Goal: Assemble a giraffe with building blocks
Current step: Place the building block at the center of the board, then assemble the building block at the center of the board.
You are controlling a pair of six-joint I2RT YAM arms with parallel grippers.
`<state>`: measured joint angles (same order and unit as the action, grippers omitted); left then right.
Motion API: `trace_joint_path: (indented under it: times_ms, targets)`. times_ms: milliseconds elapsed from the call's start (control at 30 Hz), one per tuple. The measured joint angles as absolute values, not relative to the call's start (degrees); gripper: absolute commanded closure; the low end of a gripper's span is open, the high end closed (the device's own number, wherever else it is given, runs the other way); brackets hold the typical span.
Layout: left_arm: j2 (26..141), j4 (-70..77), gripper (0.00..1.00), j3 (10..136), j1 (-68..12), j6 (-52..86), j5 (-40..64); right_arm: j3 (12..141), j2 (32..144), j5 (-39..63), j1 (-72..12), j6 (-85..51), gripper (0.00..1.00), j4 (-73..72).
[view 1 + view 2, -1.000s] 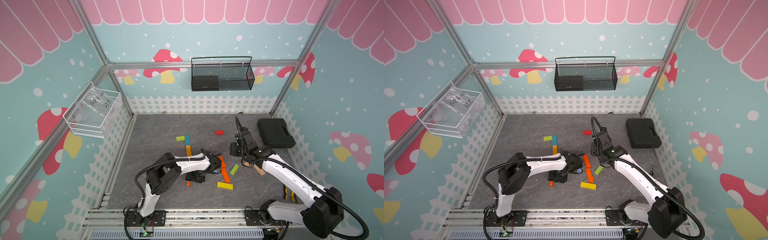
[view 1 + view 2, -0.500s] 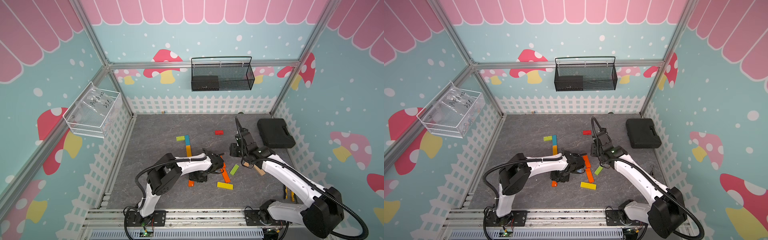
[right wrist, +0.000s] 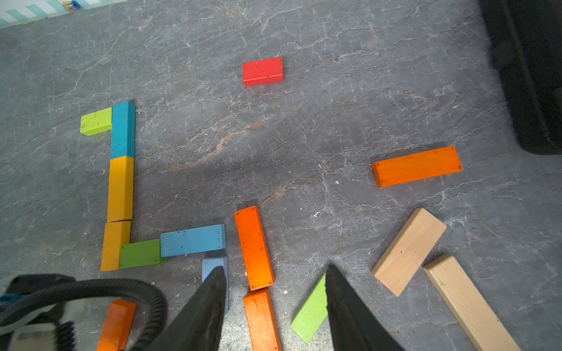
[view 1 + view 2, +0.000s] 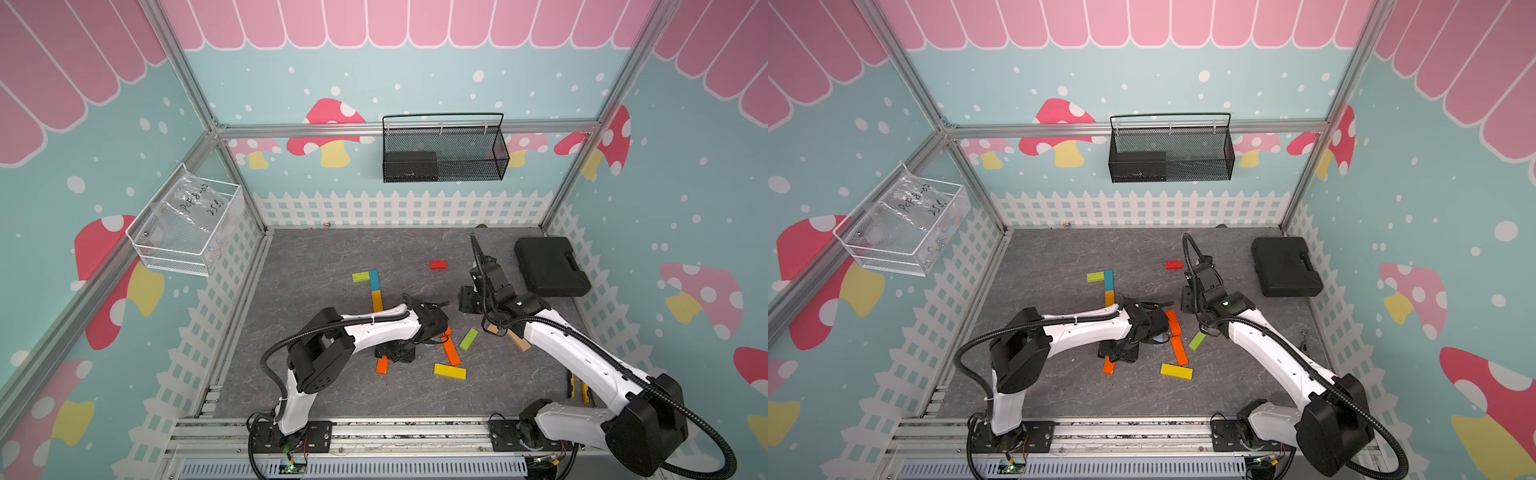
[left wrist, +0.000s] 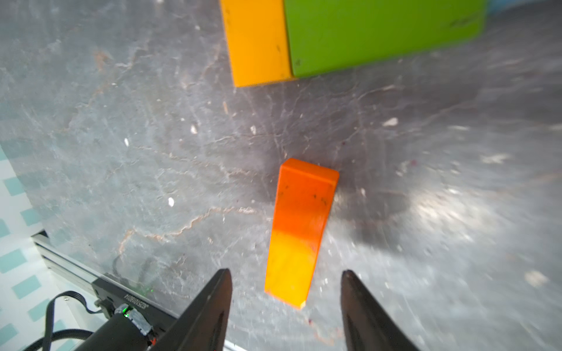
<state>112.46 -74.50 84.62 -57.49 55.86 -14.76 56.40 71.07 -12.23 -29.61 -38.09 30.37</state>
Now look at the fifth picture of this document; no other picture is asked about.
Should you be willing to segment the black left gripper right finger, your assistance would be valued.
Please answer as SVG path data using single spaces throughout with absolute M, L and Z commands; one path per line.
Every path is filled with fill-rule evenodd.
M 342 272 L 340 304 L 348 350 L 419 350 L 352 270 Z

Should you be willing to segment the orange long block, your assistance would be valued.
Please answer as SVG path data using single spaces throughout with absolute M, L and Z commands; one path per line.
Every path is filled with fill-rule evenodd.
M 303 309 L 340 174 L 298 159 L 280 167 L 264 291 Z

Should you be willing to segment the green short block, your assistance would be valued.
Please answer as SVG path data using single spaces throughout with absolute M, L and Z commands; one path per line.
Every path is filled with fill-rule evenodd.
M 304 78 L 478 36 L 485 1 L 285 1 L 292 70 Z

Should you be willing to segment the yellow-orange short block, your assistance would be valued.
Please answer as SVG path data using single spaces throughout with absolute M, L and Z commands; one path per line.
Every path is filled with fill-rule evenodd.
M 283 0 L 221 0 L 234 86 L 294 79 Z

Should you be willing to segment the light blue long block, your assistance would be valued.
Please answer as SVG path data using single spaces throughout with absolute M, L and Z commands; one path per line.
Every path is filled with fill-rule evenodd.
M 537 0 L 488 0 L 487 1 L 487 14 L 500 13 L 505 10 L 510 10 L 515 7 L 537 2 Z

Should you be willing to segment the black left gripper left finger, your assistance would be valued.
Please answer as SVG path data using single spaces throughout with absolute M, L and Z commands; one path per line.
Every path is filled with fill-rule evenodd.
M 230 270 L 218 270 L 152 349 L 222 350 L 232 292 Z

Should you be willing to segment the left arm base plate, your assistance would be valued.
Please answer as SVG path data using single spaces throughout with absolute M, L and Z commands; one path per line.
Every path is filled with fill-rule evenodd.
M 91 286 L 97 297 L 96 304 L 108 319 L 117 312 L 123 313 L 121 306 L 125 305 L 139 312 L 158 336 L 166 333 L 177 320 L 151 301 L 105 278 L 95 279 Z

